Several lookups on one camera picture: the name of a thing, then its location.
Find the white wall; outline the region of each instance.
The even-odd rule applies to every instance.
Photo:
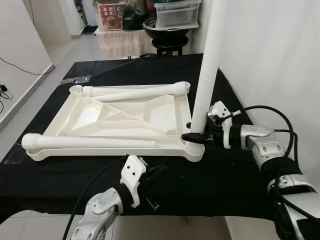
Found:
[[[59,0],[31,0],[31,5],[29,0],[23,2],[30,17],[32,6],[34,25],[42,42],[55,43],[71,39]]]
[[[209,25],[209,17],[211,7],[214,0],[202,0],[199,8],[198,23],[199,28],[193,30],[192,52],[203,53],[206,44],[207,30]]]
[[[58,0],[62,9],[69,34],[71,36],[79,35],[84,29],[84,22],[81,19],[74,0]]]
[[[97,26],[98,23],[96,19],[96,13],[92,3],[93,3],[93,0],[82,0],[85,17],[88,24],[91,26]]]
[[[194,53],[204,51],[207,12],[212,0],[202,2],[199,17],[202,29],[193,36]],[[300,167],[318,188],[319,11],[318,0],[230,0],[220,63],[244,106],[268,105],[287,115],[299,135]],[[252,110],[249,115],[255,124],[287,128],[284,121],[271,112]],[[287,137],[281,135],[280,140],[287,146]],[[239,219],[236,220],[243,221],[239,226],[259,229],[254,222]]]
[[[45,73],[52,65],[22,0],[1,1],[0,32],[0,57],[6,61],[33,73]],[[1,123],[40,76],[22,72],[1,60],[0,73],[0,84],[14,95],[12,101],[0,99],[4,104]]]

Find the cable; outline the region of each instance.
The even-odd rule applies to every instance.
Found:
[[[273,112],[279,114],[285,120],[286,124],[289,127],[289,133],[290,133],[289,145],[288,145],[288,148],[286,149],[286,152],[284,155],[285,157],[288,157],[290,154],[290,151],[292,149],[292,146],[294,144],[294,129],[293,129],[292,124],[289,121],[289,119],[281,111],[279,111],[273,107],[264,106],[264,105],[249,106],[249,107],[245,107],[243,109],[240,109],[240,110],[236,111],[235,113],[231,113],[230,115],[223,117],[221,120],[224,121],[226,119],[232,118],[233,116],[236,116],[238,114],[242,114],[245,111],[252,110],[252,109],[267,109],[267,110],[270,110],[270,111],[273,111]]]
[[[32,9],[31,0],[29,0],[29,3],[30,3],[30,8],[31,8],[32,22],[33,22],[33,26],[34,26],[35,25],[35,17],[34,17],[34,10]]]
[[[285,130],[285,129],[275,129],[275,132],[279,132],[279,133],[290,133],[289,130]],[[293,132],[294,135],[294,146],[293,146],[293,151],[294,151],[294,161],[299,165],[299,161],[298,161],[298,135]]]
[[[123,159],[127,159],[128,156],[125,155],[123,157],[121,157],[120,159],[117,159],[117,160],[114,160],[110,163],[108,163],[104,168],[102,168],[91,180],[90,182],[88,183],[88,185],[84,188],[83,192],[81,193],[80,197],[78,198],[78,200],[76,201],[76,204],[74,205],[74,208],[72,210],[72,213],[71,213],[71,216],[69,218],[69,221],[68,221],[68,224],[66,225],[66,228],[65,228],[65,231],[64,231],[64,234],[63,234],[63,238],[62,240],[66,240],[67,239],[67,236],[68,236],[68,232],[69,232],[69,229],[70,229],[70,226],[71,226],[71,223],[76,215],[76,211],[77,211],[77,208],[78,208],[78,205],[80,203],[80,201],[82,200],[82,198],[84,197],[84,195],[86,194],[86,192],[88,191],[88,189],[91,187],[91,185],[95,182],[95,180],[107,169],[109,168],[111,165],[115,164],[115,163],[118,163],[119,161],[123,160]]]
[[[3,110],[4,110],[4,108],[5,108],[5,106],[4,106],[4,104],[2,103],[2,101],[0,100],[0,104],[2,105],[2,108],[1,108],[1,110],[0,110],[0,114],[3,112]]]
[[[10,99],[10,97],[3,91],[0,90],[0,97],[3,99]]]
[[[11,65],[11,66],[13,66],[13,67],[16,67],[17,69],[19,69],[19,70],[21,70],[21,71],[23,71],[23,72],[25,72],[25,73],[33,74],[33,75],[45,75],[45,74],[49,74],[49,73],[51,73],[53,70],[56,69],[56,66],[53,66],[53,69],[51,69],[50,71],[47,71],[47,72],[45,72],[45,73],[33,73],[33,72],[30,72],[30,71],[23,70],[22,68],[18,67],[17,65],[14,65],[14,64],[12,64],[12,63],[10,63],[10,62],[7,62],[7,61],[4,60],[2,57],[0,57],[0,59],[1,59],[3,62],[5,62],[6,64],[9,64],[9,65]]]
[[[283,203],[285,203],[286,205],[288,205],[289,207],[291,207],[293,210],[300,213],[301,215],[305,216],[306,218],[314,220],[320,224],[320,219],[316,218],[315,216],[312,216],[311,214],[309,214],[306,211],[302,210],[301,208],[297,207],[292,202],[288,201],[284,196],[282,196],[282,194],[280,193],[280,190],[279,190],[280,177],[281,177],[281,172],[278,172],[275,177],[275,181],[274,181],[274,192],[275,192],[275,195],[279,198],[279,200],[282,201]]]
[[[13,99],[13,97],[14,97],[14,94],[11,92],[11,91],[9,91],[9,89],[7,90],[9,93],[11,93],[11,97],[10,97],[10,101]]]

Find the white tray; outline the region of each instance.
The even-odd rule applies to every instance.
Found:
[[[104,88],[146,89],[158,85],[110,86]],[[102,103],[91,97],[105,93],[83,94],[70,88],[67,98],[43,136],[109,138],[156,141],[156,148],[57,148],[27,150],[35,161],[49,156],[183,156],[186,152],[181,135],[190,130],[188,95],[163,95]]]

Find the white plastic pipe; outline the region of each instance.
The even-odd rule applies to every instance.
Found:
[[[82,88],[83,94],[113,94],[135,91],[137,88],[113,88],[113,87],[98,87],[98,86],[84,86]]]
[[[119,92],[108,95],[94,96],[93,99],[100,102],[109,102],[124,99],[139,99],[162,95],[184,95],[187,93],[186,83],[184,81],[176,82],[165,86],[157,86],[135,91]]]
[[[27,133],[23,136],[22,147],[25,150],[38,149],[99,149],[99,148],[156,148],[155,141],[110,139],[72,136],[42,136],[37,133]]]
[[[205,131],[207,112],[211,104],[216,75],[220,63],[223,41],[222,36],[225,27],[228,2],[229,0],[214,0],[212,4],[192,115],[190,130],[192,133],[202,134]],[[202,144],[192,142],[187,142],[185,148],[191,155],[198,156],[198,158],[195,157],[195,162],[201,160],[205,151],[205,147]]]

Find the black cloth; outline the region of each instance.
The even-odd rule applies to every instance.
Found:
[[[187,81],[191,111],[194,108],[202,54],[144,57],[131,60],[76,62],[64,79],[91,75],[83,85],[148,85]],[[88,181],[107,163],[119,156],[52,156],[35,162],[21,148],[26,133],[42,134],[74,85],[60,85],[52,93],[16,144],[0,164],[0,222],[22,210],[70,214]],[[227,79],[218,71],[212,104],[223,101],[230,111],[242,106]],[[251,124],[244,113],[234,124]],[[15,158],[19,164],[3,164]],[[124,215],[244,216],[272,220],[272,211],[263,178],[251,152],[241,149],[207,147],[200,162],[183,157],[145,156],[150,167],[169,166],[167,175],[149,193],[159,203],[154,212],[142,199],[137,208]],[[120,180],[122,163],[112,165],[92,185],[77,214],[93,195],[106,191]]]

